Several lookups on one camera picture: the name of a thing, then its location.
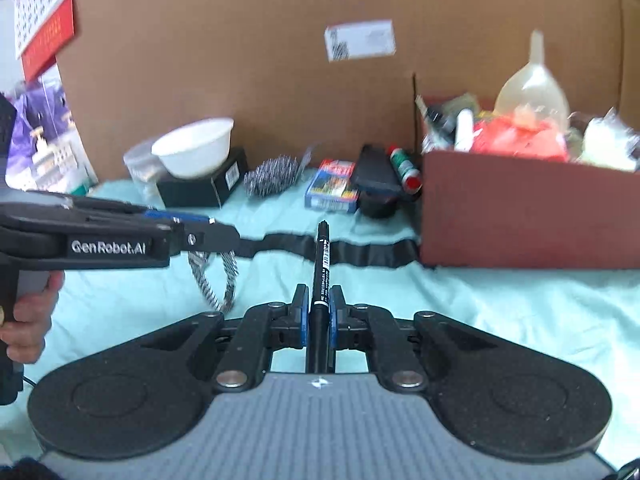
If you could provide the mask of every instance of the metal bolt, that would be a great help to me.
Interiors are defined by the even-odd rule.
[[[401,372],[396,372],[393,374],[391,379],[401,388],[415,388],[416,386],[420,386],[424,381],[423,376],[413,370],[402,370]]]
[[[216,381],[225,388],[238,388],[246,383],[247,376],[240,370],[227,370],[226,372],[220,372],[216,377]]]

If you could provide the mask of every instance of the black ribbon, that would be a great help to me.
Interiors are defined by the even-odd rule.
[[[284,251],[314,261],[316,239],[311,235],[287,233],[268,234],[261,240],[241,238],[236,251],[239,258],[253,258],[266,251]],[[420,261],[420,251],[414,240],[406,238],[394,244],[356,245],[348,242],[331,242],[331,264],[348,264],[354,267],[386,267],[397,269]]]

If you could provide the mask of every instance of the glue stick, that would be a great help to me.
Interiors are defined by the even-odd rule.
[[[409,159],[409,155],[397,146],[390,146],[389,149],[386,150],[386,154],[389,156],[394,170],[396,170],[396,175],[400,179],[402,189],[411,195],[420,191],[422,187],[422,177],[420,176],[420,171],[416,169],[411,159]]]

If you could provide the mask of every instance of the human hand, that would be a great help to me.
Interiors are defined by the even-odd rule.
[[[42,355],[44,336],[51,329],[51,314],[58,302],[58,293],[65,282],[65,273],[50,273],[45,290],[25,294],[14,306],[15,321],[0,327],[0,339],[8,348],[11,361],[32,364]]]

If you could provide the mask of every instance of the black case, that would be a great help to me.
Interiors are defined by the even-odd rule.
[[[158,181],[158,193],[164,206],[222,207],[249,170],[243,148],[231,148],[229,156],[216,171],[193,180],[167,175]]]

